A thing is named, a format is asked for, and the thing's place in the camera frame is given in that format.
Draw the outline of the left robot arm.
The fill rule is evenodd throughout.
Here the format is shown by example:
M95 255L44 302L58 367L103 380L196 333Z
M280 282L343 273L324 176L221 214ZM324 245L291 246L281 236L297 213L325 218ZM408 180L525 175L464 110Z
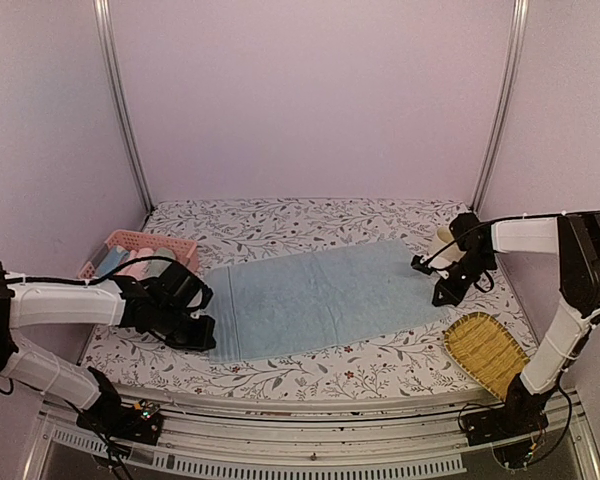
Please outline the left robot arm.
M91 279L26 276L7 272L0 262L0 376L60 397L88 411L106 433L121 433L129 415L109 379L34 344L22 328L126 328L174 350L205 352L216 345L215 321L204 312L212 297L212 289L175 260L142 280L121 268Z

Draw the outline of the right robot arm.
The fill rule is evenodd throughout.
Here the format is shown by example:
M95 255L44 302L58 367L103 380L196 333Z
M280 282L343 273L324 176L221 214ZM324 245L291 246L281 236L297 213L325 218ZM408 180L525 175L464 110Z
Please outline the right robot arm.
M559 260L560 299L533 356L494 317L474 312L444 334L451 358L503 402L497 427L517 436L535 420L600 323L600 210L505 217L482 222L473 213L449 226L451 241L412 266L437 272L432 303L457 306L469 288L496 270L505 253L551 254Z

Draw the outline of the green towel with panda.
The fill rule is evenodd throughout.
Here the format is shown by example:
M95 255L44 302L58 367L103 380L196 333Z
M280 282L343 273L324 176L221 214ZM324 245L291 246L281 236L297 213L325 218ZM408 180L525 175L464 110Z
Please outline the green towel with panda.
M155 259L149 261L146 273L149 277L159 276L176 259L175 253L166 247L160 247L154 252Z

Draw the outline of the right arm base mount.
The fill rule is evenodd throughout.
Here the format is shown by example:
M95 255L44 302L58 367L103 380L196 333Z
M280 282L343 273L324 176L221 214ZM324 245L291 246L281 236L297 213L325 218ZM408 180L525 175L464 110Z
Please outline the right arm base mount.
M510 418L501 405L468 403L460 410L457 424L468 444L477 446L541 433L549 426L549 421L543 412L525 418Z

